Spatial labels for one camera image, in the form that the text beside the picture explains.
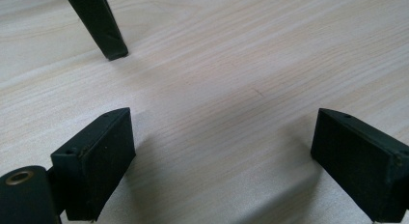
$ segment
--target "wood grain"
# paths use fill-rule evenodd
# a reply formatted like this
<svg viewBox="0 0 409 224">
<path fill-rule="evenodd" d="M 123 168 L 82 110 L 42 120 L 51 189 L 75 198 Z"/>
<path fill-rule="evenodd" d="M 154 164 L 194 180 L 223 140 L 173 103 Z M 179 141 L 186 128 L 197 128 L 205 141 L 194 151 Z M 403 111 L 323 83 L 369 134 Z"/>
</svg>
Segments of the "wood grain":
<svg viewBox="0 0 409 224">
<path fill-rule="evenodd" d="M 371 223 L 309 150 L 319 107 L 409 144 L 409 0 L 108 1 L 114 62 L 67 0 L 0 0 L 2 175 L 128 106 L 98 223 Z"/>
</svg>

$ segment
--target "wooden table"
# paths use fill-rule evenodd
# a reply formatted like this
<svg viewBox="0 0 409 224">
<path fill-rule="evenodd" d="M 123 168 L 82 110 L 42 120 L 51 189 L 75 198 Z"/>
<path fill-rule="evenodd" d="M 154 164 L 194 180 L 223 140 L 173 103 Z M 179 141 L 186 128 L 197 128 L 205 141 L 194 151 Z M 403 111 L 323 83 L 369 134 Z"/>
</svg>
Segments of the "wooden table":
<svg viewBox="0 0 409 224">
<path fill-rule="evenodd" d="M 0 0 L 1 175 L 128 106 L 98 223 L 371 223 L 310 147 L 319 107 L 409 144 L 409 0 L 108 1 L 114 62 L 67 0 Z"/>
</svg>

